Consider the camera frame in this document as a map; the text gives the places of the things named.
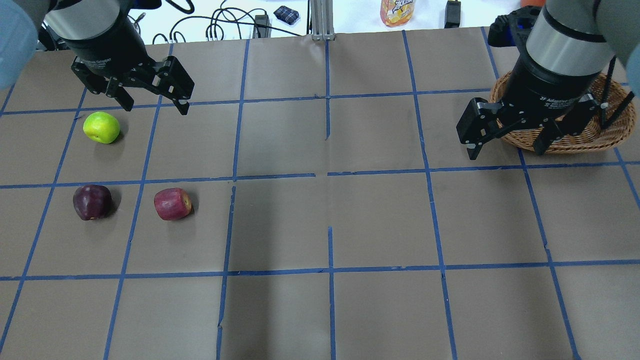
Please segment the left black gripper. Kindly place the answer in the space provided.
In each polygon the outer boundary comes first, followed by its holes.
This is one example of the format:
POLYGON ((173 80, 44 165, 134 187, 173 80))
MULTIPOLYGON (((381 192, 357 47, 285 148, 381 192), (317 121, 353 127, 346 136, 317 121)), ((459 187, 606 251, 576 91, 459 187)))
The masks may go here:
POLYGON ((93 38, 73 39, 70 48, 77 56, 71 71, 87 91, 105 93, 131 112, 135 101, 124 87, 142 88, 170 100, 181 116, 188 114, 194 80, 177 57, 152 59, 129 20, 116 20, 93 38))

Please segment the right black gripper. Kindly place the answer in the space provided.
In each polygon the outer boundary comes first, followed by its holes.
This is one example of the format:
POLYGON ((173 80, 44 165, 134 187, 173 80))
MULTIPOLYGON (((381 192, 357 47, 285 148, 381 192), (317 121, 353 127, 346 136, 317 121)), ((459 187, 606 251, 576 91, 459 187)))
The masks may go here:
POLYGON ((560 74, 520 54, 502 96, 496 102, 471 98, 455 126, 469 160, 476 160, 486 143, 499 138, 498 120, 512 132, 542 127, 532 146, 536 155, 544 155, 554 142, 574 132, 576 121, 567 113, 600 73, 560 74))

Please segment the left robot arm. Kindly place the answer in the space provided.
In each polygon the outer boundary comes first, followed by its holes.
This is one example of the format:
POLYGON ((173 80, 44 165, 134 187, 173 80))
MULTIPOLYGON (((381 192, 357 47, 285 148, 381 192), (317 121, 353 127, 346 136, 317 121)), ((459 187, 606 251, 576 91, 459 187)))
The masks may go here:
POLYGON ((185 116, 194 80, 169 55, 156 61, 130 22, 130 10, 154 10, 161 0, 3 0, 1 2, 2 89, 14 85, 35 54, 43 24, 75 53, 71 71, 92 94, 105 94, 133 109, 128 88, 169 99, 185 116))

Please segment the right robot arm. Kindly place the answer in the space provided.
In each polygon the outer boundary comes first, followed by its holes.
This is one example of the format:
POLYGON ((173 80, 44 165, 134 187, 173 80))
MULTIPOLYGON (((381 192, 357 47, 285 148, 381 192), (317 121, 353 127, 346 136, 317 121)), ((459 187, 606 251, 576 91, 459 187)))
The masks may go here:
POLYGON ((470 100, 455 129, 475 160, 489 141, 539 130, 537 155, 566 136, 585 130, 596 113, 606 129, 639 93, 639 2, 637 0, 547 0, 496 18, 487 42, 515 47, 519 57, 496 102, 470 100), (590 86, 606 64, 619 60, 631 92, 610 118, 607 93, 590 86))

